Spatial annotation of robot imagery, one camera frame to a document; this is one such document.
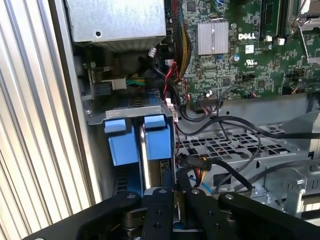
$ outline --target heatsink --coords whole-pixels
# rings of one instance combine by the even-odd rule
[[[229,22],[199,22],[197,24],[198,55],[229,52]]]

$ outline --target metal plate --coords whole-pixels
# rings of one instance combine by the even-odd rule
[[[114,51],[146,50],[161,40],[156,39],[155,43],[155,37],[166,36],[164,0],[148,0],[143,4],[140,0],[66,2],[75,42],[98,45],[112,42]]]

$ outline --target ribbed metal side panel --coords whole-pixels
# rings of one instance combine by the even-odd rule
[[[90,206],[48,1],[0,1],[0,239]]]

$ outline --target blue plastic tab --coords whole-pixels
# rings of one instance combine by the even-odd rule
[[[169,124],[162,130],[149,131],[147,129],[145,138],[148,160],[171,158],[171,135]]]
[[[110,136],[108,141],[113,165],[120,166],[137,163],[139,161],[139,154],[133,126],[131,127],[130,133],[120,136]]]
[[[163,115],[145,116],[144,126],[146,129],[165,127],[165,117]]]
[[[110,120],[104,123],[104,132],[106,134],[121,132],[125,130],[126,130],[126,120],[124,119]]]

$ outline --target motherboard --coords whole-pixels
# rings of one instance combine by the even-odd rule
[[[302,9],[299,14],[312,9],[312,19],[317,20],[320,1],[303,1],[286,0],[284,4],[280,0],[253,0],[237,4],[241,1],[185,0],[182,8],[192,54],[184,79],[189,84],[191,101],[216,99],[223,90],[236,84],[264,98],[292,94],[298,86],[318,82],[318,26],[313,21],[314,25],[309,28],[304,29],[306,25],[301,24],[302,30],[294,30],[286,19],[311,23],[308,17],[289,16],[286,9],[294,6],[292,11]],[[318,13],[312,3],[319,7]],[[318,89],[311,87],[307,91]],[[244,89],[237,89],[227,98],[247,96]]]

